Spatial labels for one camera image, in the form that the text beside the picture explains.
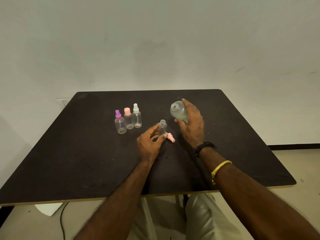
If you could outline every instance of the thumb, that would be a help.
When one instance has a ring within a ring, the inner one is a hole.
[[[167,133],[163,134],[162,136],[158,137],[158,140],[156,141],[156,143],[162,145],[162,143],[164,143],[167,137],[168,137]]]
[[[178,123],[182,132],[184,132],[186,130],[186,124],[183,122],[183,120],[175,119],[174,121]]]

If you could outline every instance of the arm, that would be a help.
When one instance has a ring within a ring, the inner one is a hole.
[[[193,104],[182,101],[187,107],[189,123],[175,121],[183,137],[195,148],[205,141],[204,122]],[[202,149],[199,157],[209,173],[226,160],[209,147]],[[302,215],[234,165],[220,168],[214,181],[254,239],[320,239],[319,233]]]
[[[137,139],[141,161],[133,172],[96,210],[75,240],[123,239],[126,240],[134,222],[139,198],[150,169],[159,154],[167,134],[157,141],[158,124],[148,129]]]

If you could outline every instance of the forearm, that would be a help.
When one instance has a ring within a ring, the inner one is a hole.
[[[127,239],[151,166],[142,160],[74,239]]]
[[[208,172],[225,159],[212,148],[200,152]],[[296,210],[232,164],[214,181],[223,198],[255,239],[319,239],[320,235]]]

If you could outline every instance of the empty bottle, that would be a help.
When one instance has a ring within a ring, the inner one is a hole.
[[[130,111],[130,108],[124,109],[124,120],[128,130],[134,128],[134,120],[132,118],[132,113]]]
[[[158,132],[158,138],[167,133],[167,123],[165,120],[160,120],[160,123],[158,125]]]
[[[117,129],[117,132],[119,134],[124,134],[127,132],[127,127],[126,127],[126,122],[125,119],[122,117],[121,113],[119,110],[115,111],[115,127]]]
[[[141,121],[141,113],[139,112],[139,108],[137,104],[133,105],[133,124],[135,128],[140,128],[142,126]]]
[[[170,113],[177,120],[183,120],[188,123],[187,108],[182,101],[171,104]]]

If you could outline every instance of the table top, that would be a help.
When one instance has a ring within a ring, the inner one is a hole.
[[[186,98],[200,110],[206,140],[262,185],[296,181],[219,89],[77,92],[0,189],[0,205],[99,199],[111,195],[139,161],[136,138],[166,120],[176,141],[162,145],[143,195],[217,188],[183,139],[170,106]],[[137,103],[142,127],[118,134],[115,110]]]

